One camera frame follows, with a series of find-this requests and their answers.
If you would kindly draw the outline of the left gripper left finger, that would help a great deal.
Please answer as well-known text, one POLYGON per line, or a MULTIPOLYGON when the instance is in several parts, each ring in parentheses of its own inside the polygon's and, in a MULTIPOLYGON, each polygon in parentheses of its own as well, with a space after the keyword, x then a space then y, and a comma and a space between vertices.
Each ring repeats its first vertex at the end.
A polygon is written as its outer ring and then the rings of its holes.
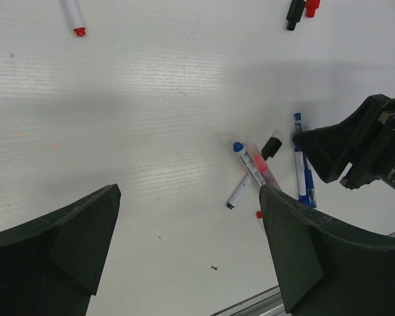
POLYGON ((120 208, 116 184, 0 232, 0 315, 85 315, 120 208))

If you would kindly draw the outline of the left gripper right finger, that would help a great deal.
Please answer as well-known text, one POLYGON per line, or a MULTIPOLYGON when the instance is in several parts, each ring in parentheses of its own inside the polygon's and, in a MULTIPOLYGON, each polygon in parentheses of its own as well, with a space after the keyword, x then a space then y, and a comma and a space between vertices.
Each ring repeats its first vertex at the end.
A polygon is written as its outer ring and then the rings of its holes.
POLYGON ((364 230, 264 186, 263 225, 285 311, 395 315, 395 237, 364 230))

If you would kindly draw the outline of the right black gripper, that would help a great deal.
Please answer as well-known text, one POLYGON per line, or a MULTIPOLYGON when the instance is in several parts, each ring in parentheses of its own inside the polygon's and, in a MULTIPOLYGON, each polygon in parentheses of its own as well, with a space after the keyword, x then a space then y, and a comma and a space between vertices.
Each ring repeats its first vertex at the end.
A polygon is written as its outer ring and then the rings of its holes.
POLYGON ((395 98, 370 95, 342 122, 292 141, 325 183, 355 190, 382 180, 395 190, 395 98))

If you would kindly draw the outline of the black marker cap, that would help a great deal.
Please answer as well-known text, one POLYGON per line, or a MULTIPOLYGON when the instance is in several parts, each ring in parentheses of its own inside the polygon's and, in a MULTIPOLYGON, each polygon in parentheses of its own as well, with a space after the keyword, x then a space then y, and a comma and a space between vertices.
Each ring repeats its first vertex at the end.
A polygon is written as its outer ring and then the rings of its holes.
POLYGON ((294 31, 297 24, 300 22, 304 9, 305 9, 306 1, 305 0, 291 0, 290 7, 288 9, 288 13, 286 15, 286 29, 288 31, 294 31))

